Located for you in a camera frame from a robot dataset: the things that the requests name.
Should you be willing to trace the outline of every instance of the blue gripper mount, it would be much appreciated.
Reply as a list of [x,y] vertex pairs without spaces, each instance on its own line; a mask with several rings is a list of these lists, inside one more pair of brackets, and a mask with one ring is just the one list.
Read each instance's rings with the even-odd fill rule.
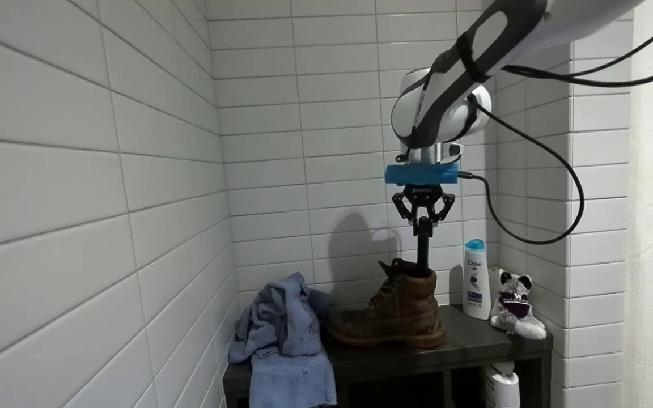
[[439,185],[457,184],[460,167],[455,163],[395,163],[386,170],[386,184],[396,185]]

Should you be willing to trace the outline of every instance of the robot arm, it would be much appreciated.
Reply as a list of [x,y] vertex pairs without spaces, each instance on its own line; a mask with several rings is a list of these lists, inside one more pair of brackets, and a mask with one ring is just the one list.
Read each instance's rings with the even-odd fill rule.
[[391,129],[409,150],[464,134],[476,120],[464,104],[491,73],[523,51],[582,38],[641,0],[493,0],[431,68],[413,69],[391,108]]

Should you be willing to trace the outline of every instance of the black cable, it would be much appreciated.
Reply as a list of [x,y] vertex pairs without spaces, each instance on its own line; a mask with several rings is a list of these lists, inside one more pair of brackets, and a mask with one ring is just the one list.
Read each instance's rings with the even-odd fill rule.
[[570,165],[567,159],[562,159],[557,151],[553,151],[548,144],[543,144],[542,141],[527,136],[525,132],[511,126],[510,121],[505,121],[505,120],[501,120],[498,115],[493,115],[491,111],[488,111],[483,104],[472,101],[472,107],[478,108],[478,111],[483,111],[488,118],[491,118],[491,120],[498,121],[501,126],[515,132],[517,136],[525,138],[527,143],[532,143],[532,144],[542,148],[543,151],[548,151],[550,155],[556,155],[556,161],[560,161],[560,163],[567,167],[567,171],[570,175],[570,179],[573,179],[573,184],[575,184],[575,189],[578,189],[578,212],[575,212],[570,226],[569,226],[567,231],[562,231],[560,236],[548,238],[548,239],[530,239],[530,238],[517,236],[515,231],[510,231],[510,229],[501,222],[501,217],[495,216],[495,211],[493,211],[493,205],[491,205],[491,193],[489,193],[489,184],[488,184],[484,176],[472,175],[472,171],[460,171],[460,179],[478,179],[478,180],[484,185],[488,211],[489,211],[491,219],[493,219],[508,236],[511,236],[515,239],[520,239],[520,242],[525,242],[525,244],[553,244],[553,242],[560,242],[560,239],[564,239],[567,236],[570,236],[570,234],[575,231],[582,212],[585,212],[585,193],[582,193],[582,184],[579,184],[573,165]]
[[511,73],[511,74],[520,74],[520,76],[532,76],[532,80],[556,80],[556,82],[569,82],[569,83],[582,83],[582,85],[598,85],[598,87],[627,87],[627,85],[641,85],[641,83],[649,83],[653,82],[653,74],[651,76],[643,76],[643,80],[634,80],[634,82],[591,82],[591,80],[578,80],[578,76],[585,76],[585,74],[591,74],[591,73],[601,73],[604,68],[611,68],[630,57],[634,57],[637,51],[641,51],[643,47],[649,47],[653,42],[653,36],[649,41],[643,41],[639,47],[602,63],[602,66],[596,66],[596,68],[588,68],[588,69],[579,69],[579,73],[567,73],[567,74],[557,74],[557,73],[548,73],[548,69],[540,69],[540,68],[530,68],[530,66],[505,66],[503,69],[505,73]]

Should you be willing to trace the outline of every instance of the blue towel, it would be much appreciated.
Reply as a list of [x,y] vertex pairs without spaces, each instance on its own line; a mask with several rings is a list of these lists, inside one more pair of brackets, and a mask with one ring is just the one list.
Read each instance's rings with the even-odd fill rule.
[[252,358],[252,408],[336,406],[332,369],[318,315],[329,296],[308,289],[300,273],[265,285],[236,321],[230,363]]

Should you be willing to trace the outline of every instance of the boot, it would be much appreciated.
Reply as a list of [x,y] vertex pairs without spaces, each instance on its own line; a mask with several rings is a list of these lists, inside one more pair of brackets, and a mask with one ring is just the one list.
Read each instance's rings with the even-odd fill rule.
[[405,342],[413,348],[444,345],[437,318],[435,271],[422,271],[414,262],[395,259],[380,262],[387,279],[364,311],[332,311],[327,331],[342,345],[372,347]]

